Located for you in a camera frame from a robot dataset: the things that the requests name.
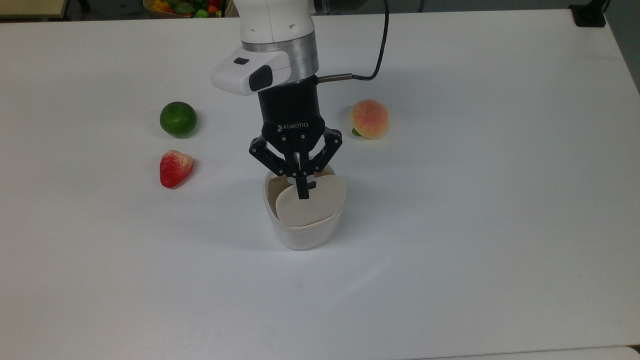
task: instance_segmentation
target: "black cable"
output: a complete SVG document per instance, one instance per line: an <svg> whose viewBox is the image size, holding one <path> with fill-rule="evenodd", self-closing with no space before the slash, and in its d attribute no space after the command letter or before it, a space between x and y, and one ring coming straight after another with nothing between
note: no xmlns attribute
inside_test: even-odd
<svg viewBox="0 0 640 360"><path fill-rule="evenodd" d="M389 30L389 3L387 0L382 0L385 3L385 29L382 32L382 42L380 43L380 53L378 54L378 62L376 64L376 70L374 70L371 76L362 76L362 75L353 75L353 74L337 74L337 75L327 75L320 76L317 79L318 83L328 83L330 81L339 81L339 80L373 80L377 75L378 71L380 71L380 65L382 64L382 57L385 54L385 45L387 44L387 32Z"/></svg>

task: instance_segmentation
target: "black button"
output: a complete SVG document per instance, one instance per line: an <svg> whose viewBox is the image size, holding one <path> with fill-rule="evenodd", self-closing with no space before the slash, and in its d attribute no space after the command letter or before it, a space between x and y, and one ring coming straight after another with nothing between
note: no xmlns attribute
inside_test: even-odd
<svg viewBox="0 0 640 360"><path fill-rule="evenodd" d="M249 76L249 88L258 91L273 84L273 73L269 65L264 65Z"/></svg>
<svg viewBox="0 0 640 360"><path fill-rule="evenodd" d="M238 65L244 65L246 63L249 62L249 59L244 59L244 58L236 58L234 60L234 63L238 64Z"/></svg>

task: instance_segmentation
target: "peach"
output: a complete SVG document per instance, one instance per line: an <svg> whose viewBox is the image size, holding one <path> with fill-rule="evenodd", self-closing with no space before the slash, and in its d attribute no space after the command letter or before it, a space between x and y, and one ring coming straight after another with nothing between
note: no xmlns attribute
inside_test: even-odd
<svg viewBox="0 0 640 360"><path fill-rule="evenodd" d="M354 134L377 139L385 134L389 125L387 108L375 100L358 101L351 110Z"/></svg>

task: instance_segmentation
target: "robotic arm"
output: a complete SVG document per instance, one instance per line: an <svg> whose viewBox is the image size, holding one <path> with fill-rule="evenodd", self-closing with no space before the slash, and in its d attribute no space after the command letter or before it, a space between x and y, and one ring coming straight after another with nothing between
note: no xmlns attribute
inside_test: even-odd
<svg viewBox="0 0 640 360"><path fill-rule="evenodd" d="M318 78L316 33L307 0L235 0L242 46L213 69L211 82L235 94L258 93L262 134L253 139L249 152L275 174L287 176L300 199L309 198L309 190L316 186L315 173L327 166L342 145L340 131L326 127L320 116L316 86L376 77L387 40L388 4L383 1L385 29L373 75ZM320 138L324 147L310 156Z"/></svg>

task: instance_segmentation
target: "fake fruit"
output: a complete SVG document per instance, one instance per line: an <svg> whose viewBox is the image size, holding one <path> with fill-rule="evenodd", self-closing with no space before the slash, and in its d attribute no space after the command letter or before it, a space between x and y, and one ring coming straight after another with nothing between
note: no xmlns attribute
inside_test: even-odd
<svg viewBox="0 0 640 360"><path fill-rule="evenodd" d="M160 160L160 183L165 188L180 185L193 170L193 158L179 151L169 150Z"/></svg>
<svg viewBox="0 0 640 360"><path fill-rule="evenodd" d="M351 110L353 134L377 139L387 132L389 115L387 108L375 100L358 101Z"/></svg>
<svg viewBox="0 0 640 360"><path fill-rule="evenodd" d="M162 129L177 138L184 138L190 134L197 122L195 110L191 105L182 101L167 104L160 113Z"/></svg>

